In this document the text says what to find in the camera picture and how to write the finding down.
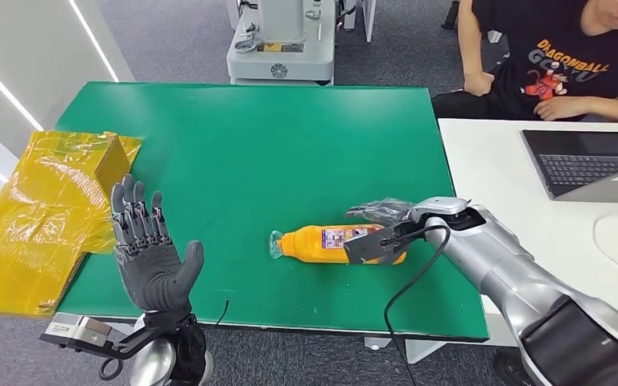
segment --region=person's hand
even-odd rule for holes
[[[494,75],[488,74],[487,72],[466,74],[463,89],[475,97],[482,97],[484,94],[488,94],[489,91],[491,91],[493,82]]]
[[[544,121],[577,117],[590,111],[591,98],[588,96],[554,96],[534,108],[534,113]]]
[[[413,203],[400,199],[380,199],[350,207],[344,217],[360,217],[387,227],[404,220],[413,206]]]
[[[202,244],[186,246],[183,263],[167,232],[162,195],[153,194],[148,212],[143,183],[131,175],[116,183],[110,198],[117,244],[114,252],[131,302],[143,311],[182,308],[204,263]]]

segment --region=yellow plastic bag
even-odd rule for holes
[[[111,133],[33,133],[0,192],[0,313],[53,314],[85,253],[114,244],[108,197],[141,145]]]

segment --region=bottle label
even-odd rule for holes
[[[362,237],[370,233],[374,233],[378,229],[380,229],[380,227],[324,229],[323,231],[321,231],[321,241],[324,249],[342,249],[345,242],[357,237]]]

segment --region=person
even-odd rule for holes
[[[482,67],[482,32],[509,57]],[[437,118],[618,121],[618,0],[461,0],[463,91],[432,99]]]

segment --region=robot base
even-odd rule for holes
[[[304,10],[320,10],[318,19],[304,18],[302,42],[264,42],[250,52],[239,52],[235,45],[245,40],[245,29],[254,23],[261,26],[260,10],[245,8],[236,34],[229,47],[226,61],[231,84],[271,84],[275,81],[300,81],[332,84],[335,65],[335,4],[323,1],[314,6],[313,0],[304,1]]]

